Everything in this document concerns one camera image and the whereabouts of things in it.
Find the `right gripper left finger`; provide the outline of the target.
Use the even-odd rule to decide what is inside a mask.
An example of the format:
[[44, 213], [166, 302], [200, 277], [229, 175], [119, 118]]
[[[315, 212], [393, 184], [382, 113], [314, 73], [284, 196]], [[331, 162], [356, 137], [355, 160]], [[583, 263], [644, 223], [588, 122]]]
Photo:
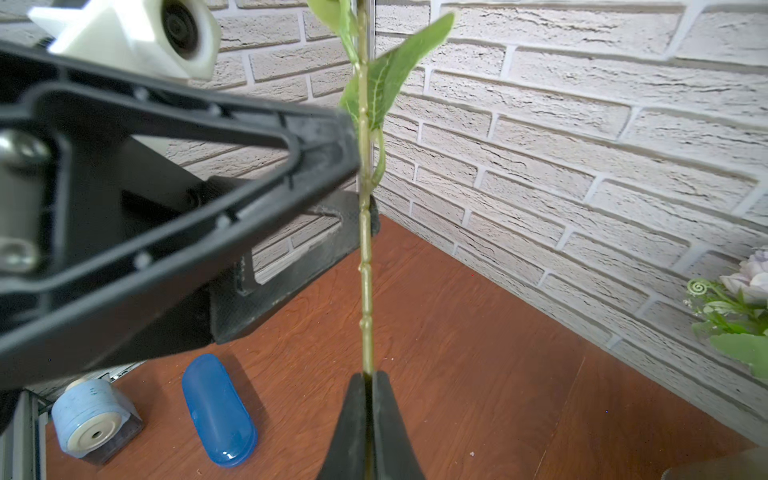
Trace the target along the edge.
[[361, 480], [367, 448], [367, 396], [362, 373], [348, 383], [331, 443], [317, 480]]

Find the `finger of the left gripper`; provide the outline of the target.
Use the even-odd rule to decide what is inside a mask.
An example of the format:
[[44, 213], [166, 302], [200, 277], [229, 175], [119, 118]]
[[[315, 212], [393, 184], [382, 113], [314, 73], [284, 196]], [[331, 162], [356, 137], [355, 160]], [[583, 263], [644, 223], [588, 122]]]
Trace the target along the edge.
[[210, 331], [216, 343], [225, 344], [251, 334], [360, 247], [356, 193], [335, 191], [309, 211], [337, 218], [339, 229], [263, 284], [256, 281], [252, 258], [245, 255], [208, 284]]
[[208, 284], [260, 284], [339, 229], [358, 170], [338, 109], [1, 46], [1, 386], [214, 343]]

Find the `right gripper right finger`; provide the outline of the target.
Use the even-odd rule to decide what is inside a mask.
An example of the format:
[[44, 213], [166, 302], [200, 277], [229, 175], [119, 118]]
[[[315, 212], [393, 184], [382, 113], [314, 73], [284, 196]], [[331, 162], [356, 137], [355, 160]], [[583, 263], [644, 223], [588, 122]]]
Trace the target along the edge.
[[389, 375], [383, 371], [372, 377], [371, 414], [375, 479], [424, 480]]

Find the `white lilac bouquet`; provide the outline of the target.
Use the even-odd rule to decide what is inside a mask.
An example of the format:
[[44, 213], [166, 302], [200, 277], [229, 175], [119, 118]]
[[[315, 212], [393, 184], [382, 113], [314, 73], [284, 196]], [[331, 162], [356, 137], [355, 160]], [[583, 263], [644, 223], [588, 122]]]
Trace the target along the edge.
[[767, 248], [717, 280], [694, 278], [686, 286], [685, 304], [697, 317], [694, 335], [723, 356], [767, 380]]

